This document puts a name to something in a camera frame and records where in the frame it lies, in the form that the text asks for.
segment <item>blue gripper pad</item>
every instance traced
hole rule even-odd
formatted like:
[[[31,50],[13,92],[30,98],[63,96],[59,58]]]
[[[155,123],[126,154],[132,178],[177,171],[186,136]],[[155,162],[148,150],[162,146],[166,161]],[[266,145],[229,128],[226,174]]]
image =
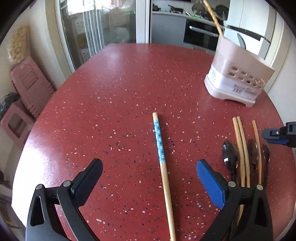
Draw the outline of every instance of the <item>blue gripper pad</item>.
[[[225,204],[225,192],[227,191],[227,182],[223,176],[215,172],[205,159],[201,159],[197,162],[196,173],[213,204],[222,209]]]

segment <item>spoon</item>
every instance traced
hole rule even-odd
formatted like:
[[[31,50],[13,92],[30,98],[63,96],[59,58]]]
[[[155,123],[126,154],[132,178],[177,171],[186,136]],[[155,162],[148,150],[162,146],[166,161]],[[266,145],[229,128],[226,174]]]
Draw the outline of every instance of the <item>spoon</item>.
[[[239,153],[236,146],[229,140],[224,141],[222,145],[222,157],[230,172],[231,181],[237,183],[237,163],[239,161]]]
[[[263,143],[262,145],[262,153],[263,153],[263,158],[265,160],[263,188],[266,189],[267,179],[268,179],[268,165],[270,161],[270,149],[265,143]]]
[[[237,147],[229,140],[224,141],[222,145],[222,157],[227,169],[230,172],[231,181],[237,183],[237,164],[239,161],[239,153]],[[231,226],[226,233],[224,240],[230,240],[234,234],[237,227],[238,212],[235,213]]]
[[[256,178],[256,169],[258,164],[258,149],[257,149],[257,144],[255,139],[250,138],[248,140],[247,149],[249,153],[249,161],[252,164],[252,171],[251,171],[252,186],[255,186],[258,182],[258,179]]]

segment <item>chopstick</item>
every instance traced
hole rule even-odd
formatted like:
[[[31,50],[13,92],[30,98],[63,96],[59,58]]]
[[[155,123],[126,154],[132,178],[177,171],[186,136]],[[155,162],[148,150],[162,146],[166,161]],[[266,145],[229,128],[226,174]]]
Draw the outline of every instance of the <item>chopstick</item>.
[[[157,113],[153,112],[152,116],[153,116],[154,130],[155,130],[155,136],[156,136],[156,144],[157,144],[157,149],[158,149],[161,178],[163,181],[163,192],[164,192],[164,196],[165,196],[165,206],[166,206],[167,216],[168,216],[168,227],[170,230],[170,240],[176,241],[172,200],[170,197],[170,186],[169,186],[169,182],[168,182],[168,171],[167,171],[166,163],[165,163],[165,153],[164,153],[164,149],[163,149],[163,141],[161,139],[160,126],[159,126]]]
[[[219,25],[219,23],[218,23],[218,20],[217,20],[217,18],[216,18],[216,16],[215,16],[213,10],[212,10],[211,7],[209,6],[207,0],[203,0],[203,3],[204,3],[204,5],[206,6],[207,11],[208,11],[209,14],[211,15],[211,17],[212,17],[212,19],[213,19],[213,21],[214,21],[214,23],[215,23],[215,25],[216,25],[216,28],[217,28],[217,30],[218,30],[219,35],[223,36],[222,29],[221,29],[221,27],[220,27],[220,25]]]
[[[252,124],[253,124],[255,140],[256,140],[257,150],[258,150],[258,184],[261,185],[262,184],[262,157],[261,157],[260,139],[259,139],[255,120],[252,120]]]
[[[246,180],[247,180],[247,188],[250,187],[250,163],[249,163],[249,154],[248,154],[248,149],[247,149],[247,142],[246,142],[246,137],[244,135],[244,128],[242,126],[242,121],[240,117],[237,117],[237,122],[239,125],[239,132],[241,134],[242,138],[242,146],[244,150],[244,165],[246,169]]]
[[[244,187],[245,186],[245,179],[246,179],[246,171],[245,171],[245,165],[244,165],[244,150],[243,150],[243,146],[242,146],[242,138],[241,138],[241,134],[239,131],[239,125],[237,122],[237,118],[233,117],[232,122],[233,122],[233,126],[234,126],[235,136],[237,138],[237,149],[239,152],[239,171],[240,171],[241,186]],[[242,216],[243,208],[244,208],[243,205],[239,206],[237,223],[239,222],[239,220]]]

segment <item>black bag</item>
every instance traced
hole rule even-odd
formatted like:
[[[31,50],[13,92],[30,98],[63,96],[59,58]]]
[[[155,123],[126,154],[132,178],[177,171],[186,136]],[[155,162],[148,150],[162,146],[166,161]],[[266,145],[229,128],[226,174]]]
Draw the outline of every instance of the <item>black bag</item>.
[[[4,96],[4,100],[0,104],[0,120],[3,118],[4,114],[8,110],[9,106],[19,100],[20,95],[17,93],[9,93],[8,95]]]

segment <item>stacked stools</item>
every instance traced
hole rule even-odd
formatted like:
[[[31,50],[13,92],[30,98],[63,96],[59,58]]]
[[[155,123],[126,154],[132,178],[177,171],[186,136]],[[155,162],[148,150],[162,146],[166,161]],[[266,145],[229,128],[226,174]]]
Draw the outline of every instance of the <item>stacked stools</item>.
[[[35,119],[54,94],[54,89],[30,56],[15,66],[11,79],[20,100],[10,105],[1,120],[1,127],[23,149]]]

